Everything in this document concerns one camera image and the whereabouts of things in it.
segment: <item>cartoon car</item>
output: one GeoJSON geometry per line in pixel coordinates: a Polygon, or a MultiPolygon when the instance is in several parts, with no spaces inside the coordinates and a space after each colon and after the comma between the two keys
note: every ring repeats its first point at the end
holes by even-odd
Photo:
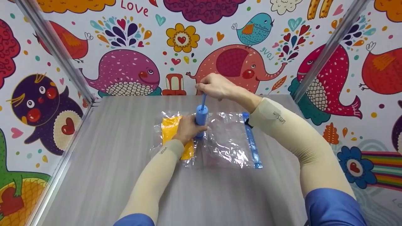
{"type": "Polygon", "coordinates": [[[183,75],[181,74],[166,75],[166,87],[167,89],[162,90],[162,95],[164,96],[187,95],[186,91],[184,90],[183,75]]]}

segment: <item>green dinosaur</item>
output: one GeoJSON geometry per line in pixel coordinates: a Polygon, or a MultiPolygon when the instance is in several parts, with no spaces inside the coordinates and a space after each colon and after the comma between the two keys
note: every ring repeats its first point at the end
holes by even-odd
{"type": "MultiPolygon", "coordinates": [[[[2,189],[4,186],[6,186],[11,182],[14,182],[15,184],[14,197],[18,197],[21,196],[23,179],[38,178],[46,182],[48,182],[50,179],[50,176],[45,173],[9,171],[7,169],[6,161],[7,161],[6,139],[4,137],[3,130],[0,128],[0,189],[2,189]]],[[[3,213],[0,213],[0,221],[3,219],[3,217],[4,217],[3,213]]]]}

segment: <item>clear plastic bag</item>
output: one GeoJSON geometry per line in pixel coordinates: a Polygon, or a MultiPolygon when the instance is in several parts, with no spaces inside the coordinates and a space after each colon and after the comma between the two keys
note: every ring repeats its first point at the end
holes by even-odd
{"type": "MultiPolygon", "coordinates": [[[[177,126],[182,115],[188,113],[163,111],[156,119],[151,156],[163,146],[164,138],[169,138],[167,127],[177,126]]],[[[208,130],[203,138],[193,140],[193,154],[189,155],[186,145],[180,164],[191,168],[262,168],[251,128],[244,124],[247,119],[248,113],[209,113],[208,130]]]]}
{"type": "Polygon", "coordinates": [[[251,128],[244,124],[248,113],[210,113],[202,150],[203,166],[262,168],[251,128]]]}

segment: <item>blue shirt sleeve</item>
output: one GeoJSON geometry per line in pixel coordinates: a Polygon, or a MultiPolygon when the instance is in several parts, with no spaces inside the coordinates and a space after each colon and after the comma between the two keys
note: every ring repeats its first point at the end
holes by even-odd
{"type": "Polygon", "coordinates": [[[310,226],[367,226],[360,205],[349,194],[331,188],[319,188],[306,196],[310,226]]]}
{"type": "Polygon", "coordinates": [[[155,226],[155,224],[148,215],[130,214],[119,219],[113,226],[155,226]]]}

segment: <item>table surface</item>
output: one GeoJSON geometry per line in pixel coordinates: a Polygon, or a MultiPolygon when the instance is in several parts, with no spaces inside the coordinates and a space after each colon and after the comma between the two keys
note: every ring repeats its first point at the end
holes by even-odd
{"type": "MultiPolygon", "coordinates": [[[[269,98],[301,115],[289,95],[269,98]]],[[[39,225],[111,226],[148,163],[161,111],[194,112],[201,96],[104,97],[81,128],[65,177],[39,225]]],[[[207,98],[210,112],[241,112],[207,98]]],[[[307,220],[299,163],[253,129],[262,169],[177,167],[160,201],[159,226],[292,226],[307,220]]]]}

